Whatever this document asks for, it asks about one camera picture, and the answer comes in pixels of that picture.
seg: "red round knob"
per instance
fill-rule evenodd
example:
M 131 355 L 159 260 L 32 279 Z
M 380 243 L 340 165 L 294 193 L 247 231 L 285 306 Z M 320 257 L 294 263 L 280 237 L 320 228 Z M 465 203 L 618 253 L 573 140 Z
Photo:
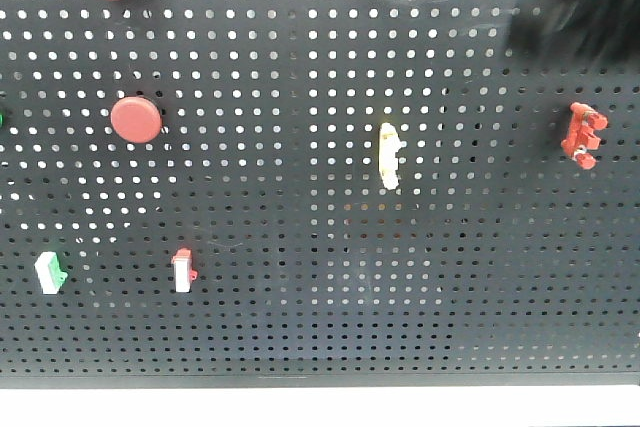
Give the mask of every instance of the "red round knob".
M 158 136 L 162 118 L 151 101 L 143 97 L 125 97 L 113 106 L 111 125 L 124 140 L 142 144 Z

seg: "red plastic clamp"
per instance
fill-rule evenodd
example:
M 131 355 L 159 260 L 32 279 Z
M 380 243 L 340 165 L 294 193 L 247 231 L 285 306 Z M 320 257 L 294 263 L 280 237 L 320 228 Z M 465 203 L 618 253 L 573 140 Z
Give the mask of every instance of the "red plastic clamp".
M 609 121 L 586 104 L 576 102 L 571 105 L 571 110 L 573 118 L 567 138 L 562 141 L 562 148 L 567 157 L 580 167 L 585 170 L 593 169 L 597 161 L 587 150 L 597 150 L 600 147 L 601 139 L 594 131 L 606 129 Z

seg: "blurred black object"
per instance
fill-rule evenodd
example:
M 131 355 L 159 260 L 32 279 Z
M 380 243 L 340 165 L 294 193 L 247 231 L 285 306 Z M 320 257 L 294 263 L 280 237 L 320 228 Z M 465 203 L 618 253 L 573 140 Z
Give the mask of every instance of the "blurred black object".
M 625 62 L 640 53 L 640 0 L 520 0 L 509 47 L 528 58 Z

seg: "green object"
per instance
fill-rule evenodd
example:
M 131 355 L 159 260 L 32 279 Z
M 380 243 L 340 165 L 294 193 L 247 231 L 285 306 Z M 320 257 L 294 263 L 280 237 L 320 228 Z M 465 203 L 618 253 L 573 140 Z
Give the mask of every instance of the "green object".
M 55 252 L 43 252 L 36 261 L 36 273 L 44 294 L 57 294 L 69 274 L 60 269 Z
M 58 260 L 57 255 L 54 255 L 54 257 L 51 259 L 51 262 L 49 262 L 49 271 L 51 272 L 53 285 L 56 289 L 62 287 L 62 284 L 64 284 L 65 280 L 67 280 L 67 277 L 69 277 L 69 274 L 67 274 L 60 268 L 60 261 Z

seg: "pegboard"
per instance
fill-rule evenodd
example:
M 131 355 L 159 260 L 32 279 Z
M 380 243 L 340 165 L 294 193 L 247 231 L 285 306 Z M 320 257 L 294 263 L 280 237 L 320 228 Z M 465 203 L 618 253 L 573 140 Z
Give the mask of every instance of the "pegboard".
M 638 67 L 514 55 L 517 3 L 1 0 L 0 385 L 638 383 Z

